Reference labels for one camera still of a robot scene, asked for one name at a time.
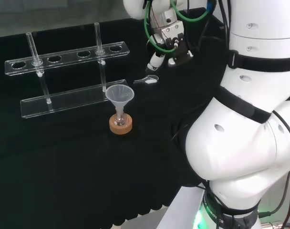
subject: test tube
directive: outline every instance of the test tube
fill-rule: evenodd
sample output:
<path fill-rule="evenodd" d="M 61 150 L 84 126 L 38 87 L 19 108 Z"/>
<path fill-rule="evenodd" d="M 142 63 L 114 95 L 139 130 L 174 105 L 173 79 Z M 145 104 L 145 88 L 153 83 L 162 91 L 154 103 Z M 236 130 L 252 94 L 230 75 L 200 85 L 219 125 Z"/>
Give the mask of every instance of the test tube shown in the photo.
<path fill-rule="evenodd" d="M 105 50 L 103 49 L 103 46 L 102 46 L 101 30 L 99 28 L 98 22 L 94 23 L 94 28 L 95 28 L 95 37 L 96 37 L 96 46 L 97 46 L 97 50 L 95 51 L 95 53 L 97 55 L 103 55 L 105 53 Z"/>
<path fill-rule="evenodd" d="M 101 81 L 102 81 L 102 88 L 103 92 L 106 92 L 106 75 L 105 75 L 105 64 L 104 60 L 98 60 L 99 64 L 99 71 L 101 73 Z"/>
<path fill-rule="evenodd" d="M 31 32 L 27 32 L 26 33 L 26 37 L 27 37 L 27 41 L 28 41 L 29 46 L 30 46 L 31 55 L 32 55 L 32 57 L 34 59 L 32 64 L 34 66 L 38 66 L 38 65 L 40 65 L 40 60 L 39 60 L 39 57 L 38 57 L 38 53 L 37 53 L 37 50 L 36 50 L 35 42 L 34 42 L 34 39 L 32 37 Z"/>
<path fill-rule="evenodd" d="M 96 37 L 96 47 L 97 47 L 97 50 L 95 51 L 95 53 L 97 55 L 103 55 L 105 53 L 105 50 L 102 47 L 101 30 L 99 28 L 98 22 L 94 23 L 94 28 L 95 28 L 95 37 Z M 98 64 L 99 64 L 99 71 L 101 73 L 103 92 L 106 92 L 106 75 L 105 75 L 106 62 L 103 59 L 99 59 Z"/>
<path fill-rule="evenodd" d="M 44 75 L 43 75 L 44 74 L 44 70 L 40 69 L 40 65 L 42 65 L 42 60 L 39 59 L 39 57 L 38 57 L 38 53 L 37 53 L 37 50 L 36 50 L 35 42 L 34 42 L 34 39 L 32 37 L 31 32 L 26 33 L 26 37 L 27 37 L 27 41 L 28 41 L 29 46 L 30 46 L 31 55 L 33 57 L 32 65 L 34 65 L 35 68 L 36 68 L 36 73 L 37 73 L 37 75 L 38 75 L 38 77 L 40 79 L 41 88 L 43 90 L 43 94 L 44 94 L 44 97 L 46 99 L 46 103 L 47 104 L 51 104 L 52 101 L 51 101 L 51 98 L 50 98 L 50 93 L 49 93 L 49 90 L 48 90 L 48 88 L 46 86 Z"/>

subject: clear plastic funnel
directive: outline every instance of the clear plastic funnel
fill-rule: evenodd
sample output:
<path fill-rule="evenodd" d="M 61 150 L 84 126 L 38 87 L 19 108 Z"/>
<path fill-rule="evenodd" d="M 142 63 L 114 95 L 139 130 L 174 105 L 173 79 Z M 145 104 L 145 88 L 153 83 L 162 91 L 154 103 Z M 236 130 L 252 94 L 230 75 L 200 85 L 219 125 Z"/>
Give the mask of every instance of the clear plastic funnel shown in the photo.
<path fill-rule="evenodd" d="M 113 103 L 116 109 L 117 116 L 114 120 L 116 125 L 125 125 L 127 123 L 127 116 L 124 114 L 124 106 L 132 100 L 134 96 L 135 93 L 132 88 L 123 84 L 117 84 L 107 88 L 106 97 Z"/>

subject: green light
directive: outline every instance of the green light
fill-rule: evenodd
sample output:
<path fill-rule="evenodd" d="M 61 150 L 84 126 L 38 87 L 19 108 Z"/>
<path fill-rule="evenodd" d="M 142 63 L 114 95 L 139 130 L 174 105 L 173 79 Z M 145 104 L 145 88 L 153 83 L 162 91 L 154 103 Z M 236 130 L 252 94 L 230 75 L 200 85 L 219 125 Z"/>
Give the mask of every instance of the green light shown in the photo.
<path fill-rule="evenodd" d="M 193 229 L 206 229 L 206 228 L 207 228 L 207 224 L 205 223 L 201 212 L 198 211 L 195 216 Z"/>

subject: black mat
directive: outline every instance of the black mat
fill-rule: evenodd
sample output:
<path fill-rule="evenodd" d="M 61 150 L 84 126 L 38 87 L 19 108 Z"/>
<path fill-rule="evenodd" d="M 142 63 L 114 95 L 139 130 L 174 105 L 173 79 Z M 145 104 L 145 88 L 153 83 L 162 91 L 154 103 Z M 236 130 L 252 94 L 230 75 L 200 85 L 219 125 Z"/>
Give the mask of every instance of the black mat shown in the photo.
<path fill-rule="evenodd" d="M 192 39 L 202 27 L 190 27 Z M 211 23 L 209 33 L 222 37 L 218 28 Z M 4 74 L 5 60 L 30 51 L 24 34 L 0 38 L 0 229 L 108 229 L 168 206 L 188 179 L 170 126 L 212 97 L 226 66 L 222 45 L 206 41 L 193 61 L 165 66 L 157 85 L 134 86 L 150 59 L 143 22 L 104 22 L 101 32 L 103 43 L 125 41 L 131 51 L 106 61 L 107 81 L 126 79 L 135 91 L 125 107 L 134 122 L 127 136 L 110 132 L 110 102 L 22 119 L 20 100 L 42 95 L 40 83 L 34 73 Z M 95 45 L 93 25 L 38 32 L 34 40 L 39 54 Z M 50 93 L 98 84 L 98 64 L 46 70 L 46 81 Z"/>

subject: silver metal part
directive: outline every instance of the silver metal part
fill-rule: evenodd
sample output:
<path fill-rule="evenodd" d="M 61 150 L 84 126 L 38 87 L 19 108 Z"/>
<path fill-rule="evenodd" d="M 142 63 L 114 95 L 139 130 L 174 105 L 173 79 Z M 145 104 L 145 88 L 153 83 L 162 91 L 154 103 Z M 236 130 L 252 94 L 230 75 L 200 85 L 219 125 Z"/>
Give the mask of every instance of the silver metal part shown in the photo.
<path fill-rule="evenodd" d="M 173 39 L 175 37 L 178 37 L 178 34 L 184 33 L 184 27 L 182 21 L 177 21 L 176 23 L 165 27 L 159 32 L 160 36 L 163 36 L 163 39 Z"/>
<path fill-rule="evenodd" d="M 173 8 L 170 8 L 167 11 L 164 11 L 160 14 L 153 14 L 151 11 L 150 14 L 151 26 L 153 29 L 163 28 L 175 23 L 177 19 L 176 12 Z"/>
<path fill-rule="evenodd" d="M 261 224 L 262 229 L 281 229 L 282 226 L 283 226 L 283 223 L 281 221 Z"/>

